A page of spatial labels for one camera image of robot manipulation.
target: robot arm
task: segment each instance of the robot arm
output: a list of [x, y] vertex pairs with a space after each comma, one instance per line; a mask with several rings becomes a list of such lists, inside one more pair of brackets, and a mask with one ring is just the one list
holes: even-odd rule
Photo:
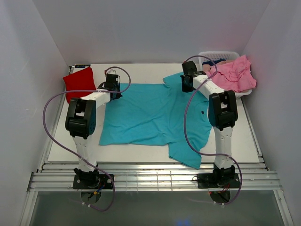
[[[207, 75], [197, 71], [193, 61], [182, 64], [184, 75], [182, 91], [191, 92], [208, 79]], [[209, 100], [208, 118], [214, 128], [215, 148], [217, 154], [231, 156], [231, 137], [235, 121], [238, 119], [235, 93], [225, 91], [208, 80], [199, 91]], [[231, 159], [226, 156], [216, 156], [213, 175], [216, 181], [228, 183], [234, 178], [235, 168]]]
[[[120, 93], [102, 92], [102, 90], [120, 91], [118, 78], [116, 74], [107, 74], [106, 82], [98, 87], [97, 92], [82, 98], [72, 98], [69, 103], [65, 127], [75, 142], [77, 153], [94, 166], [97, 166], [96, 158], [88, 144], [96, 128], [96, 110], [103, 104], [122, 97]], [[79, 182], [85, 186], [93, 187], [99, 182], [99, 173], [82, 159], [79, 159], [79, 167], [74, 171]]]

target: red cloth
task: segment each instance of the red cloth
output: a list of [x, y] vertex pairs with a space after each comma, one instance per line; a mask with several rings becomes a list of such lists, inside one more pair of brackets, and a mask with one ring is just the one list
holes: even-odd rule
[[[83, 70], [70, 74], [66, 77], [63, 77], [66, 90], [96, 90], [93, 71], [91, 67], [87, 67]], [[73, 97], [84, 97], [92, 92], [83, 92], [83, 93], [67, 93], [66, 100], [69, 103]]]

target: white basket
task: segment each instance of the white basket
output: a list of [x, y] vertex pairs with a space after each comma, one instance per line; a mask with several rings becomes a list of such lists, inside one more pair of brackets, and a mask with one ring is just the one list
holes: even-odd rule
[[[225, 60], [235, 60], [236, 58], [239, 57], [239, 54], [236, 52], [230, 52], [230, 51], [207, 51], [207, 52], [200, 52], [199, 55], [206, 56], [212, 60], [219, 60], [219, 59], [225, 59]], [[206, 58], [199, 57], [199, 67], [202, 70], [203, 66], [202, 64], [204, 62], [207, 62]], [[245, 93], [235, 93], [236, 98], [240, 98], [244, 95], [249, 95], [252, 92], [252, 90], [249, 90]]]

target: white table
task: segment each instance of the white table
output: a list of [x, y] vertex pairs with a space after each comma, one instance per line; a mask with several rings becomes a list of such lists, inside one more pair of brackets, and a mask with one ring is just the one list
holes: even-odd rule
[[[110, 66], [124, 68], [131, 75], [132, 83], [163, 83], [162, 78], [181, 72], [181, 64], [103, 64], [91, 65], [94, 73], [96, 87], [105, 80], [104, 70]], [[127, 76], [119, 70], [117, 74], [121, 82], [128, 82]], [[258, 153], [253, 141], [252, 133], [248, 124], [244, 106], [240, 99], [237, 100], [238, 120], [232, 135], [232, 156], [239, 163], [258, 163]], [[76, 150], [74, 141], [65, 129], [65, 119], [68, 103], [64, 101], [62, 112], [55, 132], [55, 139], [72, 150]], [[89, 148], [95, 153], [97, 162], [120, 162], [120, 163], [173, 163], [175, 160], [168, 158], [168, 146], [146, 145], [107, 145], [100, 146], [99, 138], [103, 129], [105, 106], [98, 108], [96, 113], [97, 127], [95, 129]], [[215, 153], [215, 136], [211, 130], [207, 145], [201, 150], [204, 153]], [[78, 162], [78, 158], [57, 144], [52, 144], [49, 162]], [[214, 162], [214, 157], [202, 156], [202, 163]]]

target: white wall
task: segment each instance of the white wall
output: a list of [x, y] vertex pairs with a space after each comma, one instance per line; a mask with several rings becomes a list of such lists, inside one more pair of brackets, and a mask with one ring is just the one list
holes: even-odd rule
[[68, 65], [241, 53], [270, 0], [33, 0]]
[[46, 142], [42, 109], [68, 67], [31, 0], [0, 0], [0, 21], [0, 225], [15, 226]]
[[301, 225], [300, 12], [298, 0], [272, 0], [244, 50], [258, 81], [247, 108], [267, 166], [278, 171], [295, 225]]

